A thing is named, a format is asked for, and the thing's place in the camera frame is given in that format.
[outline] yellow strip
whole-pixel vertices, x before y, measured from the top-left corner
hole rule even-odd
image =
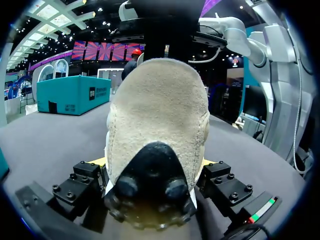
[[[104,165],[106,165],[106,158],[102,157],[97,160],[88,161],[87,163],[88,164],[96,164],[96,165],[100,165],[101,167],[103,167]]]
[[[100,165],[101,167],[103,167],[104,165],[106,165],[106,158],[105,157],[102,157],[102,158],[99,158],[97,160],[93,160],[93,161],[88,161],[89,164],[97,164],[97,165]],[[209,164],[216,164],[216,162],[214,161],[209,161],[209,160],[204,160],[204,166],[205,165],[209,165]]]

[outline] black cable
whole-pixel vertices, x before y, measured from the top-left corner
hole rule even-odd
[[[222,36],[222,34],[221,34],[220,32],[218,32],[217,30],[215,30],[215,29],[214,29],[213,27],[211,27],[211,26],[200,25],[200,27],[207,27],[207,28],[210,28],[210,29],[214,30],[214,31],[219,35],[219,37],[221,37],[221,36]]]
[[[255,230],[255,231],[250,233],[245,238],[243,238],[243,240],[250,239],[251,237],[253,237],[260,230],[264,231],[267,240],[272,239],[270,232],[266,229],[265,226],[263,226],[262,224],[258,224],[258,223],[252,223],[252,224],[246,224],[246,225],[243,225],[243,226],[237,228],[236,230],[230,232],[228,235],[223,237],[221,240],[231,240],[231,239],[239,236],[240,234],[242,234],[242,233],[244,233],[245,231],[248,231],[248,230]]]

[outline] purple lighting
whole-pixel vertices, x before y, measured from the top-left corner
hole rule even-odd
[[[65,58],[65,57],[71,56],[71,55],[72,55],[72,50],[65,51],[65,52],[63,52],[63,53],[54,55],[54,56],[52,56],[52,57],[49,57],[49,58],[47,58],[47,59],[45,59],[45,60],[42,60],[42,61],[36,63],[35,65],[32,65],[32,66],[30,67],[30,71],[35,70],[37,67],[40,67],[41,65],[50,63],[50,62],[52,62],[52,61],[54,61],[54,60],[57,60],[57,59],[63,59],[63,58]]]
[[[202,18],[210,9],[212,9],[221,0],[205,0],[204,7],[202,9],[200,17]]]

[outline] green light indicator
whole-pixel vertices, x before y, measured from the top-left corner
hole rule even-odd
[[[259,219],[259,216],[257,214],[254,214],[252,216],[252,219],[256,222]]]

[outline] white arch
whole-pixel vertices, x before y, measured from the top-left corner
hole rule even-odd
[[[33,98],[37,101],[37,82],[39,82],[41,74],[43,73],[44,69],[50,68],[52,69],[52,73],[54,72],[54,67],[51,64],[42,65],[36,68],[32,75],[32,93]]]
[[[52,62],[51,64],[53,64],[53,79],[56,78],[56,73],[57,73],[57,66],[59,62],[64,62],[66,65],[66,70],[65,70],[65,76],[68,77],[69,75],[69,64],[65,59],[58,59],[55,62]]]

